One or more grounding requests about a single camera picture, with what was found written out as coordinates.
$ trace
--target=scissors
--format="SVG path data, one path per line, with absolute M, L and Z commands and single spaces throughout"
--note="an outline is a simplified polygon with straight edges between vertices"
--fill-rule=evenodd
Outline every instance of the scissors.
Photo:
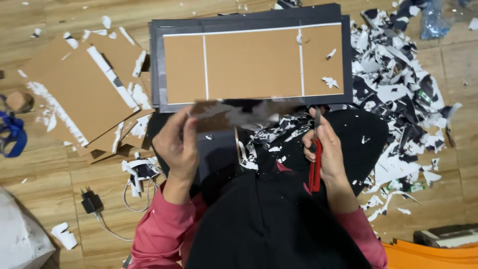
M 315 153 L 315 162 L 310 163 L 309 171 L 309 190 L 319 191 L 320 190 L 320 156 L 322 155 L 322 144 L 318 139 L 317 128 L 320 126 L 320 117 L 322 116 L 320 109 L 315 110 L 315 121 L 314 121 L 314 138 L 312 144 L 310 145 L 310 152 Z

